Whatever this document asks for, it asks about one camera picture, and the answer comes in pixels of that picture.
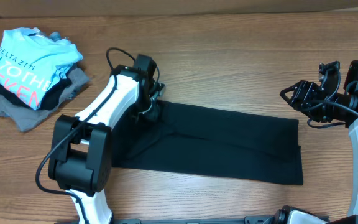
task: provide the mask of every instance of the folded clothing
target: folded clothing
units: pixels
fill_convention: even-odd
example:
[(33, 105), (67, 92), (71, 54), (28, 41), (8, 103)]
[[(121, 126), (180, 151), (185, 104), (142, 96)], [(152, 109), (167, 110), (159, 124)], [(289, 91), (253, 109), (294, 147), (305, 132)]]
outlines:
[[(69, 78), (62, 78), (56, 85), (54, 85), (48, 92), (46, 92), (42, 99), (39, 110), (52, 110), (59, 104), (59, 97), (63, 90), (71, 85)], [(4, 96), (13, 105), (22, 106), (24, 108), (31, 108), (23, 101), (21, 101), (14, 93), (11, 93), (0, 84), (0, 95)]]
[(38, 29), (5, 30), (0, 47), (0, 84), (32, 109), (83, 56), (67, 39), (53, 41)]
[(58, 105), (54, 109), (33, 110), (32, 108), (17, 106), (0, 95), (0, 116), (9, 116), (16, 123), (19, 131), (26, 132), (35, 128), (56, 111), (65, 100), (72, 97), (73, 92), (78, 92), (90, 80), (80, 68), (72, 70), (67, 78), (71, 80), (72, 84), (62, 91), (62, 94), (59, 96)]
[(298, 120), (157, 102), (156, 123), (127, 112), (112, 166), (303, 184)]

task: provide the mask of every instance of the black pants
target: black pants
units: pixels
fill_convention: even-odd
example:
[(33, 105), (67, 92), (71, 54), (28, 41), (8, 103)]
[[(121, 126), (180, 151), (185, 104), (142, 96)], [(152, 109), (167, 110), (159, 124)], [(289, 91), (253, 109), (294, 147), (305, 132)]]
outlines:
[(156, 123), (117, 123), (113, 167), (303, 184), (298, 120), (158, 104)]

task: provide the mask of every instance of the light blue t-shirt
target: light blue t-shirt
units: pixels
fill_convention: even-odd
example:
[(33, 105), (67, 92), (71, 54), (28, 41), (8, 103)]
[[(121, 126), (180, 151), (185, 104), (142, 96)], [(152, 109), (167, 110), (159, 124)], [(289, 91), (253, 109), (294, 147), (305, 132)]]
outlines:
[(53, 41), (37, 28), (5, 30), (0, 47), (0, 84), (36, 110), (45, 93), (82, 59), (67, 39)]

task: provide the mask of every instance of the wooden table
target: wooden table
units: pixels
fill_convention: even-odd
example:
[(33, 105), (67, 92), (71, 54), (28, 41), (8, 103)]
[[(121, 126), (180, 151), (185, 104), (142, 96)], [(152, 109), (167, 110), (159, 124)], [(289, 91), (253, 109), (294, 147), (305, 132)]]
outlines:
[[(287, 186), (113, 169), (106, 195), (116, 218), (240, 218), (273, 214), (284, 204), (333, 220), (346, 215), (352, 192), (347, 129), (307, 127), (307, 118), (278, 94), (299, 80), (317, 82), (320, 62), (339, 60), (343, 82), (351, 60), (358, 59), (358, 13), (0, 19), (0, 42), (3, 30), (16, 27), (70, 37), (92, 81), (33, 131), (22, 134), (13, 121), (0, 118), (0, 223), (76, 218), (69, 197), (37, 188), (35, 170), (50, 150), (56, 119), (85, 108), (107, 84), (104, 53), (110, 46), (152, 56), (167, 84), (164, 100), (299, 119), (305, 177), (303, 186)], [(131, 64), (118, 53), (111, 57), (113, 63)], [(45, 171), (42, 182), (57, 189)]]

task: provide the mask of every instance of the stack of folded shirts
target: stack of folded shirts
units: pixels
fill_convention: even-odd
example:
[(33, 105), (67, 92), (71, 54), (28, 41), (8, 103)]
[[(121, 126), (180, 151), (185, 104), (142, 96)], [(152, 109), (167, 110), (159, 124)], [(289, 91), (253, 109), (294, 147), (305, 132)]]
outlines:
[(5, 30), (0, 47), (0, 116), (20, 131), (33, 129), (66, 100), (75, 97), (89, 77), (76, 63), (75, 44), (58, 32), (37, 28)]

